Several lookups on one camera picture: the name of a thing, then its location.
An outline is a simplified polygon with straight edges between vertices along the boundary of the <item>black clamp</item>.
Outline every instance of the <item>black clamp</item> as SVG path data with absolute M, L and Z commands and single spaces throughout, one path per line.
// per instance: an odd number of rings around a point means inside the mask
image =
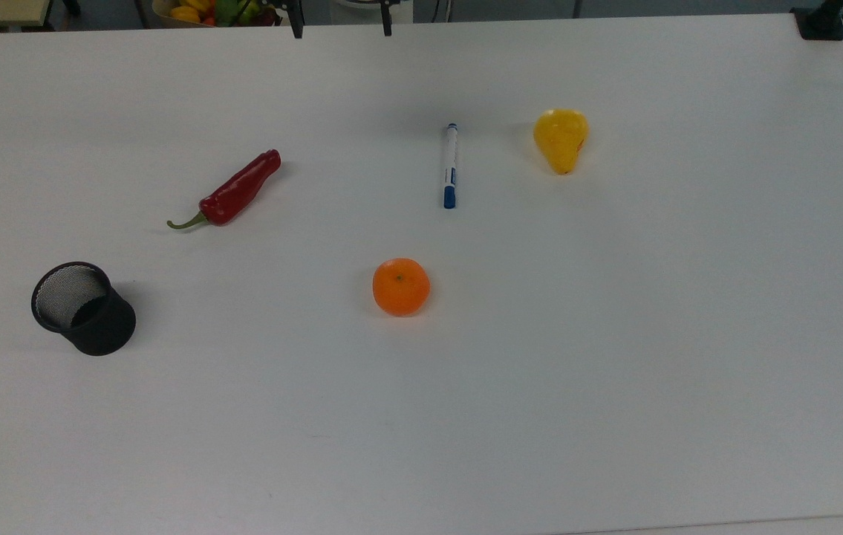
M 843 0 L 824 0 L 815 10 L 793 7 L 801 37 L 808 41 L 843 41 Z
M 289 15 L 289 25 L 293 27 L 293 35 L 296 39 L 302 39 L 302 27 L 305 26 L 305 17 L 302 14 L 300 0 L 261 0 L 264 6 L 272 6 L 283 10 Z M 386 36 L 391 35 L 391 6 L 401 4 L 401 0 L 378 0 L 381 6 L 381 26 Z
M 289 26 L 293 27 L 293 35 L 295 35 L 296 39 L 302 39 L 302 27 L 305 26 L 305 17 L 302 15 L 302 5 L 299 3 L 299 0 L 261 0 L 259 3 L 285 11 L 289 15 Z
M 388 10 L 391 4 L 401 4 L 401 0 L 378 0 L 381 4 L 381 27 L 386 37 L 391 36 L 391 11 Z

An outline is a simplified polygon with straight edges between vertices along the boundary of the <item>blue marker cap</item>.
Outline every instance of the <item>blue marker cap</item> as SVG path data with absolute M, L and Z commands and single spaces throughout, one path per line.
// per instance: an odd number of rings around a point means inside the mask
M 455 207 L 455 187 L 448 186 L 444 189 L 444 207 L 452 209 Z

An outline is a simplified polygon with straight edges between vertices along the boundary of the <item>floor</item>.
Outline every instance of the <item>floor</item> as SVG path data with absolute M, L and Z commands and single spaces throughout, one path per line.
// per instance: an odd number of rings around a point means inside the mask
M 151 27 L 159 17 L 145 2 Z M 305 0 L 306 23 L 330 24 L 330 2 Z M 414 0 L 415 23 L 430 23 L 440 4 L 443 21 L 448 0 Z M 68 17 L 61 0 L 52 0 L 51 23 L 58 30 L 133 30 L 140 18 L 132 0 L 79 0 L 80 17 Z M 452 21 L 551 19 L 573 16 L 574 0 L 455 0 Z M 819 0 L 581 0 L 581 17 L 628 17 L 733 13 L 787 13 L 791 7 L 816 7 Z

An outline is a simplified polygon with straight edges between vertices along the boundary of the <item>red chili pepper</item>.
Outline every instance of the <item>red chili pepper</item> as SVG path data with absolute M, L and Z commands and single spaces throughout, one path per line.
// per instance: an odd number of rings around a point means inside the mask
M 167 221 L 167 224 L 171 228 L 179 230 L 180 228 L 193 227 L 194 224 L 204 221 L 216 224 L 216 226 L 229 223 L 246 207 L 246 204 L 254 199 L 255 194 L 259 193 L 259 187 L 262 187 L 262 183 L 276 172 L 281 164 L 278 150 L 267 150 L 262 155 L 255 157 L 255 160 L 245 166 L 241 172 L 227 180 L 227 183 L 220 186 L 216 192 L 204 198 L 200 202 L 200 212 L 193 219 L 184 224 L 174 224 L 171 221 Z

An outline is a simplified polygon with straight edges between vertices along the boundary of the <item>white table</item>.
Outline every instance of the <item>white table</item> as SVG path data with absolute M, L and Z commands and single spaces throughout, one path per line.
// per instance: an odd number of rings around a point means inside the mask
M 566 178 L 551 106 L 590 118 Z M 230 226 L 164 226 L 269 148 Z M 392 319 L 370 278 L 402 255 L 434 295 Z M 138 312 L 115 355 L 28 312 L 70 260 Z M 0 534 L 828 515 L 843 42 L 788 14 L 0 35 Z

